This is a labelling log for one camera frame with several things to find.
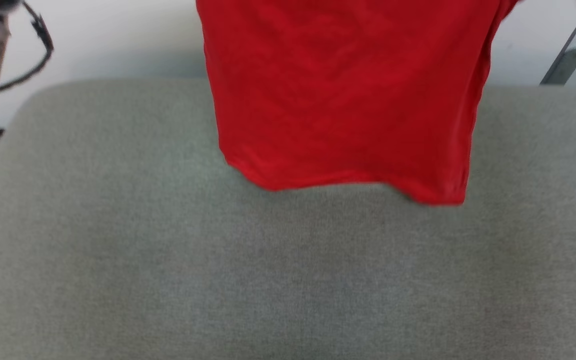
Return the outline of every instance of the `black wire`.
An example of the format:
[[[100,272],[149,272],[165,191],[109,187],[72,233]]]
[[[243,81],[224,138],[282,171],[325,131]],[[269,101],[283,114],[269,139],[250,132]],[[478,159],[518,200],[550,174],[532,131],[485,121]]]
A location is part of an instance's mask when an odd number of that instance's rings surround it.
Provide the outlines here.
[[[48,60],[50,60],[50,58],[53,56],[53,51],[55,51],[53,38],[50,36],[50,32],[48,32],[44,18],[37,14],[27,2],[23,2],[23,7],[25,7],[26,11],[28,11],[28,14],[32,16],[32,27],[34,28],[35,32],[37,32],[37,36],[39,39],[41,39],[43,46],[45,46],[46,53],[43,56],[43,59],[41,59],[41,62],[39,62],[39,64],[37,64],[34,68],[30,69],[30,71],[14,80],[0,85],[0,91],[6,91],[16,85],[22,84],[23,82],[26,82],[34,75],[39,73],[39,71],[44,70]]]

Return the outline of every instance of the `gray cushion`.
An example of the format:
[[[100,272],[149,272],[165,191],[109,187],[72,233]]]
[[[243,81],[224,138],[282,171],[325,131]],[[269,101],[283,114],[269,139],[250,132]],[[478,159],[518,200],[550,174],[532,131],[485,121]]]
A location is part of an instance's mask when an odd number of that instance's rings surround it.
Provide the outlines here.
[[[576,90],[490,88],[462,207],[269,193],[205,80],[34,96],[0,144],[0,360],[576,359]]]

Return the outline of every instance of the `red t-shirt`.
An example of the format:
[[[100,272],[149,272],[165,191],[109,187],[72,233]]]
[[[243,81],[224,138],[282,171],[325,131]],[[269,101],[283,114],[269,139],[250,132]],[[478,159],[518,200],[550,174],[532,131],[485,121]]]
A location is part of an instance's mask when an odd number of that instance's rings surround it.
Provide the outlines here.
[[[197,0],[226,160],[271,191],[464,202],[490,45],[518,0]]]

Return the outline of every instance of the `gray chair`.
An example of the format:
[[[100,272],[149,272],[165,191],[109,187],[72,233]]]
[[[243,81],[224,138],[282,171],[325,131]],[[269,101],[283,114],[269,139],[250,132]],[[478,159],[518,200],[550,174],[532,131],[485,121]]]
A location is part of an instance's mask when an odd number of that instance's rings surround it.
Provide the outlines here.
[[[576,359],[576,89],[487,89],[439,208],[258,189],[205,80],[42,91],[0,143],[0,360],[29,359]]]

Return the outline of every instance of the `metal pole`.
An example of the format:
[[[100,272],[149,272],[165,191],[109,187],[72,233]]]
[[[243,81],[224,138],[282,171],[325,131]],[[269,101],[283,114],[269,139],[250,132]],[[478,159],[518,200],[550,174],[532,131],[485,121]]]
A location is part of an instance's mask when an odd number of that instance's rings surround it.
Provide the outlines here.
[[[552,63],[552,65],[548,69],[546,76],[544,76],[543,80],[541,80],[541,85],[550,84],[551,78],[553,77],[553,74],[557,70],[557,67],[562,63],[562,60],[564,59],[566,52],[567,52],[568,48],[570,47],[570,44],[572,43],[572,41],[575,37],[576,37],[576,27],[574,28],[572,34],[570,34],[570,37],[567,39],[564,47],[562,47],[561,51],[559,51],[559,54],[555,58],[555,61]]]

